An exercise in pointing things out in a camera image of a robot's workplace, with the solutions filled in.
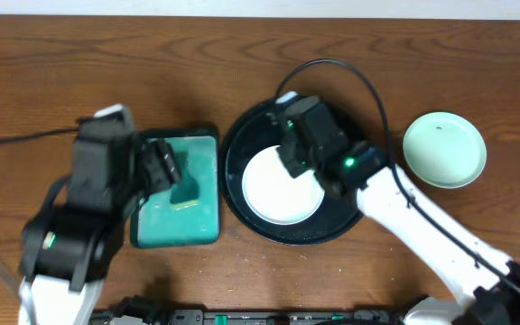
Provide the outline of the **green and yellow sponge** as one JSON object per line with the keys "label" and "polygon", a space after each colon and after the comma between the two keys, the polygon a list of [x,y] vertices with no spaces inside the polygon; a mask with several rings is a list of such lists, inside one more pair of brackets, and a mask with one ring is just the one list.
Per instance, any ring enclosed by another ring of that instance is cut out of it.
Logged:
{"label": "green and yellow sponge", "polygon": [[189,155],[180,152],[176,156],[180,165],[181,181],[171,191],[170,204],[174,210],[195,206],[200,201],[200,186],[189,171]]}

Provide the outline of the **white plate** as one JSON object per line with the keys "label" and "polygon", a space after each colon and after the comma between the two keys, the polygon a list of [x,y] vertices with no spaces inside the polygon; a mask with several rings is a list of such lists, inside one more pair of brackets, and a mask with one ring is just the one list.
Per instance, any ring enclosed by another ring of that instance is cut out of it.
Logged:
{"label": "white plate", "polygon": [[242,176],[242,192],[247,206],[260,219],[290,226],[312,216],[325,192],[312,170],[291,177],[279,158],[278,148],[266,147],[249,161]]}

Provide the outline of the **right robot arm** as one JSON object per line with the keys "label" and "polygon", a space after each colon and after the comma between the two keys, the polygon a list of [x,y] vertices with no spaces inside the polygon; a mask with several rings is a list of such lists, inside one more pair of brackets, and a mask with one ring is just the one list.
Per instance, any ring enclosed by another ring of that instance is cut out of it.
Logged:
{"label": "right robot arm", "polygon": [[314,172],[326,193],[393,233],[452,293],[453,302],[417,302],[403,324],[520,324],[520,263],[465,229],[318,97],[290,92],[273,105],[289,174]]}

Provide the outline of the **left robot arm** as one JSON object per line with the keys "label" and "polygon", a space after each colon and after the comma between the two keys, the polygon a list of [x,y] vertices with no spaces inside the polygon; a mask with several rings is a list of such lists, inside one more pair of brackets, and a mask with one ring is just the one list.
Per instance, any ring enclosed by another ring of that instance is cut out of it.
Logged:
{"label": "left robot arm", "polygon": [[71,174],[50,187],[23,228],[20,323],[88,323],[126,221],[180,180],[164,140],[148,140],[123,117],[82,121]]}

